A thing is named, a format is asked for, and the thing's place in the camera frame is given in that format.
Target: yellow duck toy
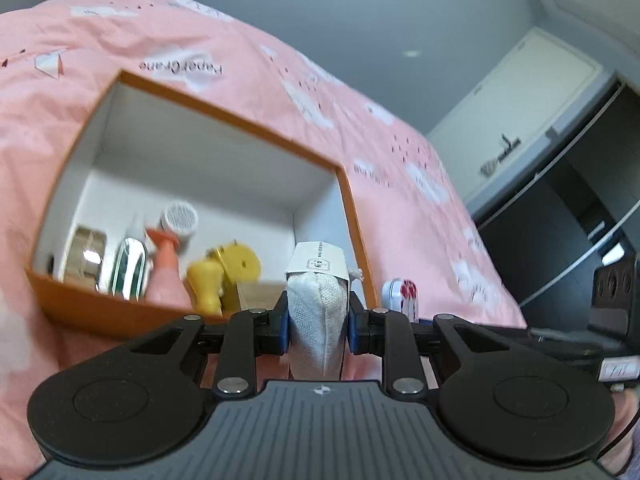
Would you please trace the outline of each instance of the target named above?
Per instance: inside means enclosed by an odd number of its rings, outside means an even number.
[[[234,242],[207,251],[207,257],[189,266],[187,281],[196,295],[196,310],[203,316],[222,316],[220,296],[236,282],[260,278],[260,260],[246,245]]]

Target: small white label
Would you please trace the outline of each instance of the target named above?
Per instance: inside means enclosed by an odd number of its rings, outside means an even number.
[[[138,66],[156,80],[182,82],[194,92],[202,92],[214,78],[222,77],[222,65],[209,52],[185,50],[174,44],[154,47]]]
[[[640,376],[640,356],[610,357],[604,359],[600,365],[601,382],[631,381]]]
[[[325,242],[299,242],[287,267],[292,272],[320,272],[349,282],[344,251]]]
[[[319,260],[313,258],[306,263],[306,268],[311,270],[329,270],[329,262],[327,260]]]

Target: red and white tin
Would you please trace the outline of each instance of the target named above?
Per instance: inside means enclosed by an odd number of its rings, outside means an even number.
[[[382,286],[382,307],[402,312],[412,323],[418,323],[418,289],[411,280],[396,278]]]

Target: orange spray bottle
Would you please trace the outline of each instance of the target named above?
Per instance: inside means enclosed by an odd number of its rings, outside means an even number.
[[[154,268],[146,287],[145,299],[150,303],[191,311],[191,299],[180,279],[178,255],[175,253],[180,241],[173,233],[158,229],[146,229],[146,234],[158,251],[154,256]]]

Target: pink bedsheet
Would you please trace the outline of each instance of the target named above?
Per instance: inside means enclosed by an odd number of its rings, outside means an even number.
[[[59,78],[34,66],[53,51],[62,51]],[[49,0],[0,16],[3,480],[23,478],[42,460],[26,424],[37,384],[112,344],[52,326],[23,267],[73,134],[121,67],[343,164],[376,288],[414,280],[421,317],[450,312],[524,326],[436,153],[384,108],[273,36],[191,0]]]

